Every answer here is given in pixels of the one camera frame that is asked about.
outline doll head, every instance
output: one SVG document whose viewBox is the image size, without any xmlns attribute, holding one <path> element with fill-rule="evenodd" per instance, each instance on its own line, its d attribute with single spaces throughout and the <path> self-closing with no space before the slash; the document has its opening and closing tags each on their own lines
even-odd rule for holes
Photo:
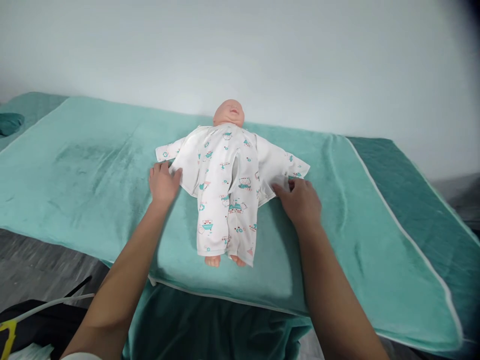
<svg viewBox="0 0 480 360">
<path fill-rule="evenodd" d="M 215 111 L 213 126 L 232 123 L 241 128 L 244 125 L 245 114 L 242 105 L 237 100 L 226 100 Z"/>
</svg>

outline floor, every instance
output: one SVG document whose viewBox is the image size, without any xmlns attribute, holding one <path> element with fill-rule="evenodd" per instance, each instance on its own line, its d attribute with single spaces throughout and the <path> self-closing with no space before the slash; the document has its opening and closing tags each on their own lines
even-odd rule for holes
<svg viewBox="0 0 480 360">
<path fill-rule="evenodd" d="M 93 280 L 77 295 L 94 293 L 107 272 L 108 268 L 96 258 L 0 229 L 0 312 L 28 299 L 62 298 L 89 275 Z M 72 305 L 88 308 L 90 302 L 84 299 Z M 299 360 L 324 359 L 313 331 L 300 343 Z M 388 340 L 382 343 L 392 360 L 422 359 L 408 347 Z"/>
</svg>

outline teal blanket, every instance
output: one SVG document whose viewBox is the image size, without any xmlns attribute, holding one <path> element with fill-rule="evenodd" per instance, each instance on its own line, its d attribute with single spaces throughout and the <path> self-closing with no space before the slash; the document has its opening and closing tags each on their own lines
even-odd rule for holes
<svg viewBox="0 0 480 360">
<path fill-rule="evenodd" d="M 0 152 L 0 227 L 116 259 L 150 201 L 155 147 L 211 119 L 73 97 Z M 322 222 L 375 330 L 428 351 L 461 344 L 450 291 L 398 224 L 343 136 L 245 127 L 311 165 Z M 258 211 L 255 268 L 196 253 L 196 199 L 181 190 L 150 275 L 171 287 L 307 315 L 299 249 L 277 199 Z"/>
</svg>

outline mattress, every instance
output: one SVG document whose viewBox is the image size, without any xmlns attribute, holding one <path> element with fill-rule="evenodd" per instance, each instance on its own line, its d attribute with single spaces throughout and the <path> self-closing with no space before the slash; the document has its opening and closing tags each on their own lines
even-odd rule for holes
<svg viewBox="0 0 480 360">
<path fill-rule="evenodd" d="M 27 93 L 2 105 L 0 112 L 21 113 L 25 116 L 25 123 L 16 134 L 0 138 L 0 150 L 65 99 L 64 96 Z M 415 239 L 451 291 L 463 327 L 464 348 L 448 355 L 458 357 L 469 353 L 479 332 L 475 322 L 480 315 L 477 301 L 480 294 L 478 239 L 392 141 L 358 137 L 349 140 L 401 226 Z"/>
</svg>

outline dark teal cushion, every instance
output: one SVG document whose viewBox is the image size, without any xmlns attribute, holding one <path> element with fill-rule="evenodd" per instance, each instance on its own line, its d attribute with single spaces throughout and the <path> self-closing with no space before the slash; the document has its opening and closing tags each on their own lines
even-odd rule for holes
<svg viewBox="0 0 480 360">
<path fill-rule="evenodd" d="M 0 137 L 7 137 L 16 133 L 24 120 L 23 115 L 15 112 L 0 113 Z"/>
</svg>

